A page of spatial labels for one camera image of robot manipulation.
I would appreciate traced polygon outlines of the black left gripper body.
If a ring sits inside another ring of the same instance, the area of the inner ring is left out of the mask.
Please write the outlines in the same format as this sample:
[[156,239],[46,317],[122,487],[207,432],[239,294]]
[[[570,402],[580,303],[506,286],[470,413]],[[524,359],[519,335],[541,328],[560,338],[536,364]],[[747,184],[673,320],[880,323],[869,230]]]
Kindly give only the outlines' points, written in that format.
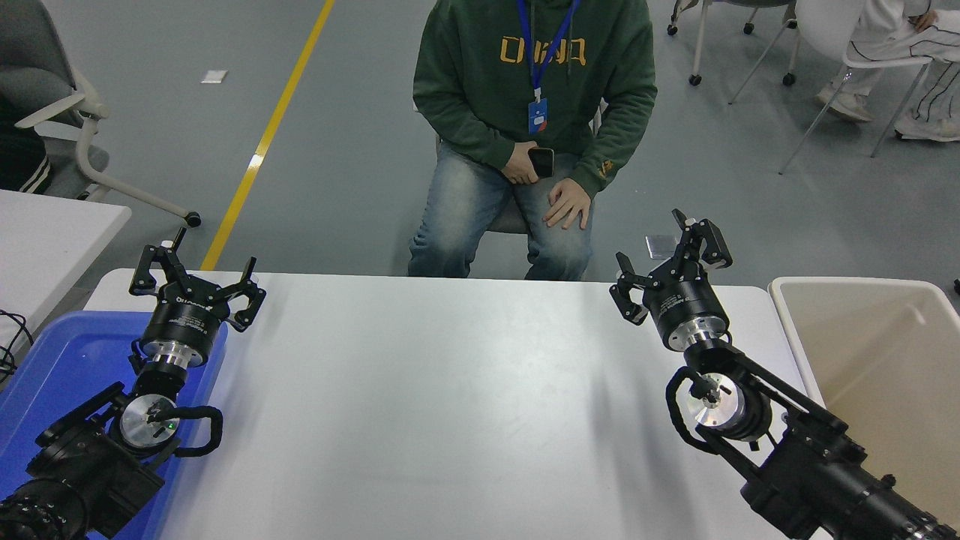
[[195,353],[210,353],[221,324],[230,315],[229,305],[209,304],[206,295],[188,298],[180,286],[162,286],[157,307],[140,338],[145,353],[155,353],[161,343],[178,342]]

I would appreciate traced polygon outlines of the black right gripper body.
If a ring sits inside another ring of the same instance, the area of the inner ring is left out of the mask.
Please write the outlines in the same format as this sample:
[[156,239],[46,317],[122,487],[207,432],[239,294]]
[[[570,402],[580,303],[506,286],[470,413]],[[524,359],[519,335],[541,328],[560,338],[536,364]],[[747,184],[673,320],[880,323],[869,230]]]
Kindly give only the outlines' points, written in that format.
[[686,351],[699,341],[729,332],[729,317],[706,279],[669,281],[648,289],[642,305],[650,312],[661,342],[671,351]]

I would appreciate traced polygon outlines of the person's left hand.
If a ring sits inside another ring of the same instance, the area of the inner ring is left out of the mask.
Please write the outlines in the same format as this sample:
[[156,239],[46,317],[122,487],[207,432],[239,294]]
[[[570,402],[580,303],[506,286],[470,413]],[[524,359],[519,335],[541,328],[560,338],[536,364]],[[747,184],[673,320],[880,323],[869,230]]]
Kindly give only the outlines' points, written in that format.
[[548,208],[542,216],[542,222],[549,228],[560,226],[563,230],[569,230],[575,224],[581,230],[589,228],[593,200],[572,178],[556,182],[547,195],[547,202]]

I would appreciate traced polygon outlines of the person's right hand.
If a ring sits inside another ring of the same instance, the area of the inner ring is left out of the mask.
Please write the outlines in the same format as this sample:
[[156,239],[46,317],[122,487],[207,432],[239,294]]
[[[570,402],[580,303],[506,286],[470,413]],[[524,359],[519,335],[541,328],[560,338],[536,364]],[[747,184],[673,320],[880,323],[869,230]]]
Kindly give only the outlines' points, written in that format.
[[532,185],[539,181],[537,171],[530,160],[529,152],[536,149],[536,141],[518,142],[514,144],[511,157],[501,169],[502,175],[512,185]]

